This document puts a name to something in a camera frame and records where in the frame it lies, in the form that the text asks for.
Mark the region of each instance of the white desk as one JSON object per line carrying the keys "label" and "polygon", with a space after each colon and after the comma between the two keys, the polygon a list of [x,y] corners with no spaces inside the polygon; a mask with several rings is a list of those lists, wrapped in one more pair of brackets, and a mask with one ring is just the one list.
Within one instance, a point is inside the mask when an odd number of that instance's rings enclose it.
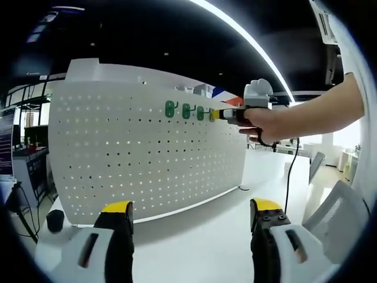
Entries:
{"label": "white desk", "polygon": [[[135,283],[253,282],[250,251],[250,198],[285,204],[284,165],[293,156],[248,150],[243,188],[209,203],[162,219],[135,225]],[[301,223],[309,180],[309,159],[298,156],[291,172],[287,214]],[[62,209],[57,199],[51,209]],[[61,233],[49,233],[44,223],[35,251],[37,264],[51,270],[60,249],[79,228],[67,220]]]}
{"label": "white desk", "polygon": [[[276,146],[276,151],[278,153],[284,153],[284,154],[288,154],[288,152],[292,152],[292,154],[294,154],[296,152],[296,149],[297,149],[297,146],[282,146],[280,144]],[[297,155],[309,157],[310,152],[300,147]]]}

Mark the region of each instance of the chair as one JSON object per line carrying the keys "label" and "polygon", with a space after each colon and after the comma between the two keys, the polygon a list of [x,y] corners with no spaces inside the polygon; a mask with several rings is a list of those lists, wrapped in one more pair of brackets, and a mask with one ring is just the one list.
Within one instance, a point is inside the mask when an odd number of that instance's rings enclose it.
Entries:
{"label": "chair", "polygon": [[315,174],[317,173],[325,157],[326,156],[322,152],[317,152],[316,156],[314,157],[312,164],[310,164],[310,169],[309,169],[309,184],[312,182]]}
{"label": "chair", "polygon": [[361,196],[338,181],[303,226],[321,241],[330,261],[339,264],[347,257],[367,220],[368,210]]}

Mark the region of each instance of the air conditioner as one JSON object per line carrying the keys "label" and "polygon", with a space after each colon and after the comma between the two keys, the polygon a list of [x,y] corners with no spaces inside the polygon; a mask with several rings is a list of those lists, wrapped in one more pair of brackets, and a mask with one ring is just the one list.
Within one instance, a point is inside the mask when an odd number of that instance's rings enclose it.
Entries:
{"label": "air conditioner", "polygon": [[319,26],[323,43],[330,44],[330,45],[337,45],[338,42],[329,24],[329,15],[323,12],[321,9],[319,9],[318,6],[315,4],[314,0],[310,0],[309,2],[314,11],[314,15],[317,19],[317,23]]}

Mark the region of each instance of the white floor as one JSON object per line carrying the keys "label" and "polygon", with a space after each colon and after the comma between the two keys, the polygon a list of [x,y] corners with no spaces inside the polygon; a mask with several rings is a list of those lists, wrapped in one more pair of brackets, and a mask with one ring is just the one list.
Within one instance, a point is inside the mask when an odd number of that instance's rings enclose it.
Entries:
{"label": "white floor", "polygon": [[[341,172],[339,172],[337,168],[322,166],[318,170],[316,176],[314,177],[312,181],[311,189],[309,191],[307,206],[306,206],[305,215],[304,215],[304,221],[308,217],[310,217],[313,214],[313,212],[319,207],[319,205],[324,201],[324,199],[326,199],[327,195],[331,191],[331,188],[334,187],[335,183],[338,180],[342,180],[348,183],[348,181],[344,178],[344,175]],[[44,198],[44,200],[42,201],[39,207],[39,224],[40,225],[44,223],[44,220],[47,216],[47,213],[50,210],[51,205],[52,205],[51,201],[48,198]],[[32,214],[34,218],[34,224],[36,228],[38,229],[37,209],[32,209]],[[17,215],[11,215],[11,217],[18,233],[27,235],[27,232],[24,226],[22,225],[21,221],[17,217]],[[31,216],[29,212],[25,214],[25,219],[29,223],[30,227],[33,229]],[[25,237],[25,236],[22,236],[21,240],[24,243],[27,250],[29,250],[30,254],[34,257],[34,251],[35,251],[35,246],[36,246],[34,241],[31,238]]]}

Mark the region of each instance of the human arm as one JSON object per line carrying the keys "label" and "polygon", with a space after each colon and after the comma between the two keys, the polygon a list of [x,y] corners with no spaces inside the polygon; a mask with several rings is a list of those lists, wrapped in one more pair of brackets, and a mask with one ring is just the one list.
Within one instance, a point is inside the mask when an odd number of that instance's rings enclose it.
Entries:
{"label": "human arm", "polygon": [[[283,110],[248,109],[244,112],[255,127],[263,130],[263,142],[270,144],[313,134],[340,130],[364,115],[364,106],[357,82],[352,73],[344,81],[320,97]],[[255,128],[240,133],[256,135]]]}

